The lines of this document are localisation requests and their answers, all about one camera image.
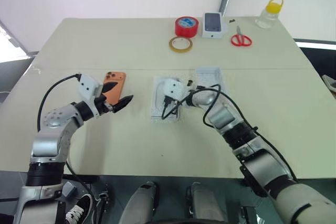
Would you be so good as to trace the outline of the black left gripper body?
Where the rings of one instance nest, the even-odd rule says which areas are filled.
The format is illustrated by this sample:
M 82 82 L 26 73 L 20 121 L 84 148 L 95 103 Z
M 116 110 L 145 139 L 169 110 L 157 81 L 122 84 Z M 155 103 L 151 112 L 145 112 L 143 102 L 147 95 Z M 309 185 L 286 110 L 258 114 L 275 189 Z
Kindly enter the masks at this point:
M 109 112 L 115 113 L 114 106 L 107 102 L 107 98 L 104 94 L 94 99 L 94 105 L 99 112 L 99 115 L 103 115 Z

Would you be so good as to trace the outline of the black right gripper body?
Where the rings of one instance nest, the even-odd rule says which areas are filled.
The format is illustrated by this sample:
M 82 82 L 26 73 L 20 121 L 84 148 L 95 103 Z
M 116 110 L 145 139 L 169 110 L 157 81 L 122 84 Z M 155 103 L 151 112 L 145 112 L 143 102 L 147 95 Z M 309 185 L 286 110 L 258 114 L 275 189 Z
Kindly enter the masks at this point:
M 178 100 L 166 95 L 163 100 L 163 108 L 173 109 L 177 106 L 177 103 L 178 103 Z

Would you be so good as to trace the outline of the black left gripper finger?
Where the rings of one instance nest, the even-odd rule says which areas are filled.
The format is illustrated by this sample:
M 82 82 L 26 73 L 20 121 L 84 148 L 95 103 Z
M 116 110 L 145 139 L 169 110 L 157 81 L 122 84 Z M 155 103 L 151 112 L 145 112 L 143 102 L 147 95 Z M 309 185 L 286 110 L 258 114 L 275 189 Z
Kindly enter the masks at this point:
M 133 95 L 128 95 L 126 97 L 123 97 L 122 99 L 120 99 L 115 105 L 112 106 L 113 113 L 117 113 L 120 110 L 122 110 L 123 108 L 125 108 L 133 99 Z
M 112 90 L 117 84 L 117 82 L 113 81 L 104 83 L 101 93 L 107 93 L 108 91 Z

